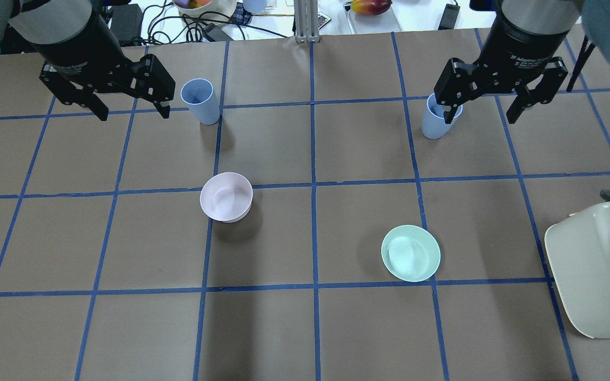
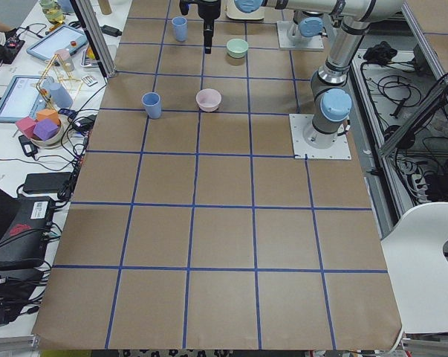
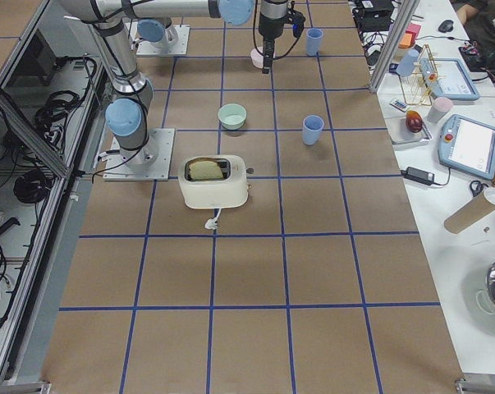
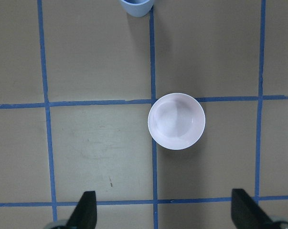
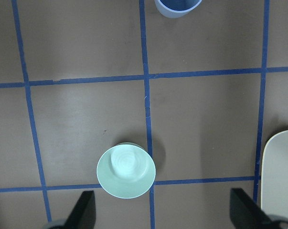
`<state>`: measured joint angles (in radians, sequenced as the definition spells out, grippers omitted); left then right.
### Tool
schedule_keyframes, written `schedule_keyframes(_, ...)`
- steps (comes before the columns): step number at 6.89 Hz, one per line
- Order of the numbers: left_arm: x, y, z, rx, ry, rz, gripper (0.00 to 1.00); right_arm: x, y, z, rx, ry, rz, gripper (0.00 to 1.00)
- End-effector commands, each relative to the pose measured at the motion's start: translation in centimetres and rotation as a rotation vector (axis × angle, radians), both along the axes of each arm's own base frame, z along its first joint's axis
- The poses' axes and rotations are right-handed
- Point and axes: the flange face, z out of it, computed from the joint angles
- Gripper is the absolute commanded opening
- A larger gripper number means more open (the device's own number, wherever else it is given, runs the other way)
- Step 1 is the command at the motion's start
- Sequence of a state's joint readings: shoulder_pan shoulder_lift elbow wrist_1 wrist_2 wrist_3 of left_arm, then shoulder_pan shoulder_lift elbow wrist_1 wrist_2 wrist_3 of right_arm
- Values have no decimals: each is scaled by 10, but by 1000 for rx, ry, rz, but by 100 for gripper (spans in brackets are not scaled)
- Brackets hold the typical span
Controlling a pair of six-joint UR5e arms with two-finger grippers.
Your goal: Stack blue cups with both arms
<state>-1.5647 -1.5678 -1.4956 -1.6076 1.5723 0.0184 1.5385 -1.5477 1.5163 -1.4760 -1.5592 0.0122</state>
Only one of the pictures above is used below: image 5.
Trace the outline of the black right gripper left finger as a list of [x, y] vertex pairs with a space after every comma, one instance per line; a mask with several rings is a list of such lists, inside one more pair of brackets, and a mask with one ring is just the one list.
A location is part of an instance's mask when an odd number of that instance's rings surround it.
[[65, 222], [66, 229], [93, 229], [96, 223], [94, 191], [82, 192]]

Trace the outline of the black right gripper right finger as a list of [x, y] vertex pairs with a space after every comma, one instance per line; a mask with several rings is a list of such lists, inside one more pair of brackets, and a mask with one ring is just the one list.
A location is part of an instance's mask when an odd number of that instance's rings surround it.
[[271, 229], [271, 219], [242, 188], [230, 190], [230, 220], [236, 229]]

